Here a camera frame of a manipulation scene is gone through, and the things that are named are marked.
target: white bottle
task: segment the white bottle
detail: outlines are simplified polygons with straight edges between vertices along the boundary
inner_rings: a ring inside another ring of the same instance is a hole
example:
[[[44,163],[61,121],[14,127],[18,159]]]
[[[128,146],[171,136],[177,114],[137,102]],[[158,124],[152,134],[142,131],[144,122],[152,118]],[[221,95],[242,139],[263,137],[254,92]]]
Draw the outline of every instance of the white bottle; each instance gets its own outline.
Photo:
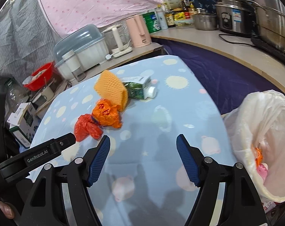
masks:
[[[168,29],[169,27],[168,27],[167,21],[165,19],[165,14],[161,8],[161,5],[157,6],[156,14],[157,14],[161,29],[162,30]]]

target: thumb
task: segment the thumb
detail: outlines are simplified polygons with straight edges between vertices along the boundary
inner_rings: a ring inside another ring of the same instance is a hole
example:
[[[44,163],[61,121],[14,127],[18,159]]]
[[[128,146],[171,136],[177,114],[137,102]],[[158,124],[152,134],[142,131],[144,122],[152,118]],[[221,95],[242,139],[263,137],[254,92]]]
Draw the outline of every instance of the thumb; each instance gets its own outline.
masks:
[[[2,201],[0,201],[0,209],[8,219],[13,219],[15,217],[15,213],[12,208]]]

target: black cable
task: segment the black cable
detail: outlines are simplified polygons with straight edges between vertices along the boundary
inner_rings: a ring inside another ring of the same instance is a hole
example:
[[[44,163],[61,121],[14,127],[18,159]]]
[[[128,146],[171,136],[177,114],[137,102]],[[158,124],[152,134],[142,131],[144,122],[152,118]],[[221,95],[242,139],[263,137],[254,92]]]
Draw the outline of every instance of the black cable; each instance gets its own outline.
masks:
[[[238,44],[238,45],[247,45],[247,46],[251,46],[251,47],[256,47],[255,45],[248,44],[248,43],[233,42],[233,41],[225,40],[225,39],[222,37],[223,35],[235,36],[235,37],[240,37],[240,36],[238,36],[238,35],[229,35],[229,34],[219,34],[219,37],[220,37],[223,41],[226,41],[226,42],[228,42],[228,43],[231,43],[231,44]]]

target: screw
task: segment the screw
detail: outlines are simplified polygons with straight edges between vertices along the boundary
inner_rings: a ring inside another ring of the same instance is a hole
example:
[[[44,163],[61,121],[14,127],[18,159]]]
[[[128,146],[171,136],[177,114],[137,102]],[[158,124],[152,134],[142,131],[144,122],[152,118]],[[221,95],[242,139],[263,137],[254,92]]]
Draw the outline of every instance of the screw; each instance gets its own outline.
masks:
[[[213,162],[213,159],[210,158],[210,157],[205,157],[205,158],[204,158],[204,161],[205,161],[206,163],[212,163],[212,162]]]
[[[80,163],[83,162],[83,158],[79,157],[79,158],[75,159],[74,162],[75,162],[76,164],[80,164]]]
[[[49,164],[49,163],[44,166],[45,170],[49,170],[50,168],[51,168],[51,164]]]
[[[239,168],[239,169],[242,169],[244,166],[243,166],[242,163],[237,163],[237,164],[236,164],[236,167]]]

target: light blue tablecloth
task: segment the light blue tablecloth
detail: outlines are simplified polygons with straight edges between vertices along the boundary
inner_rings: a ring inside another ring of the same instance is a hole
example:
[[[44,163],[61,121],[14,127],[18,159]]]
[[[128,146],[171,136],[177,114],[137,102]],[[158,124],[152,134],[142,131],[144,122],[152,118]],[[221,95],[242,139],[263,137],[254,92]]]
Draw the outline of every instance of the light blue tablecloth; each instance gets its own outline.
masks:
[[[92,203],[103,226],[183,226],[198,189],[187,178],[176,149],[176,137],[183,133],[190,145],[198,147],[205,156],[233,166],[236,159],[220,113],[177,56],[158,56],[111,71],[118,77],[150,75],[158,92],[154,99],[131,100],[121,113],[122,128],[104,128],[111,149],[99,180],[89,189]],[[77,118],[92,112],[100,98],[93,89],[98,77],[68,89],[53,101],[32,147],[73,132]],[[51,163],[68,164],[97,143],[88,137]],[[30,178],[35,180],[40,170],[41,167],[31,172]],[[75,223],[70,201],[64,191],[72,226]],[[222,198],[223,189],[218,195],[218,199]]]

